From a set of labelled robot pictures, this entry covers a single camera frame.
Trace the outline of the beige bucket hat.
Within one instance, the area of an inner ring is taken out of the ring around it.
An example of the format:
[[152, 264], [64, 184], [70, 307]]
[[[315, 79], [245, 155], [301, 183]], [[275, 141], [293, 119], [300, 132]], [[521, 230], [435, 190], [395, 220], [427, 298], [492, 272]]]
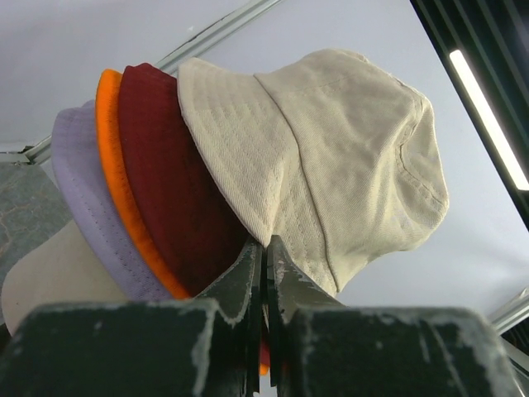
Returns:
[[430, 101], [363, 55], [325, 49], [264, 74], [178, 71], [183, 119], [262, 245], [336, 296], [371, 261], [420, 246], [449, 208]]

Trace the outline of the cream mannequin head stand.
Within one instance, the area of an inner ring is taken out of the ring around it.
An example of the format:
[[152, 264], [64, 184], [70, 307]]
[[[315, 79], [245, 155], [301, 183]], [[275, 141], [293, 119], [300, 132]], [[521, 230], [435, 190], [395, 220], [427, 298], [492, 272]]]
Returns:
[[1, 292], [2, 314], [10, 334], [44, 304], [125, 301], [127, 297], [73, 221], [23, 256], [8, 271]]

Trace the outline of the dark red hat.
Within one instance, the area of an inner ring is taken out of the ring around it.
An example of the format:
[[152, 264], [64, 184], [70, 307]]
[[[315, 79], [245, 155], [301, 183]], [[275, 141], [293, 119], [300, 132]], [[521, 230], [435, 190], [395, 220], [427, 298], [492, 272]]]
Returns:
[[177, 79], [126, 67], [118, 96], [126, 176], [171, 293], [191, 298], [239, 256], [249, 233], [224, 199], [181, 114]]

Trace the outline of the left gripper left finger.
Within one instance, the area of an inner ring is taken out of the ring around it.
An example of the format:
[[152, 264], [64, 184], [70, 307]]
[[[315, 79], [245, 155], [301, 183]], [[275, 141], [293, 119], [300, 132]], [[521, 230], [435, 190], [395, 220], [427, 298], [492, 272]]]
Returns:
[[246, 241], [231, 267], [199, 297], [215, 309], [208, 320], [201, 396], [252, 396], [260, 390], [263, 247]]

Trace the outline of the purple bucket hat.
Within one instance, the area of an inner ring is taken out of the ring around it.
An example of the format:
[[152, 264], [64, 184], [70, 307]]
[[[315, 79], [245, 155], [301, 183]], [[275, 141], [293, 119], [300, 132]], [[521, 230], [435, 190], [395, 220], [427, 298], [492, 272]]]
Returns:
[[171, 299], [126, 231], [102, 171], [95, 102], [62, 110], [51, 135], [51, 162], [60, 192], [102, 276], [130, 300]]

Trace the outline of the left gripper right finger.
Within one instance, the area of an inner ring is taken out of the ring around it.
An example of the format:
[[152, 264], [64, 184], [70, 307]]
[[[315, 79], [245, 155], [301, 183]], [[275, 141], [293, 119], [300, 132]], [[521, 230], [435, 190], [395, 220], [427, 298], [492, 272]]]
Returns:
[[329, 337], [325, 321], [344, 308], [294, 262], [281, 237], [266, 250], [270, 382], [278, 389], [311, 389]]

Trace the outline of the orange bucket hat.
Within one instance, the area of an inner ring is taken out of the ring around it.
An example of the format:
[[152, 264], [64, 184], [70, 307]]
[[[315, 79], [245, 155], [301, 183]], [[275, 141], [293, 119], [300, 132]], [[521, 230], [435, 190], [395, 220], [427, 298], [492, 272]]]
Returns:
[[141, 221], [126, 176], [118, 121], [118, 96], [124, 71], [120, 73], [111, 69], [105, 70], [98, 83], [95, 118], [102, 170], [112, 200], [132, 242], [159, 282], [176, 298], [169, 290], [172, 284], [161, 280], [161, 276], [167, 275], [168, 272], [145, 224]]

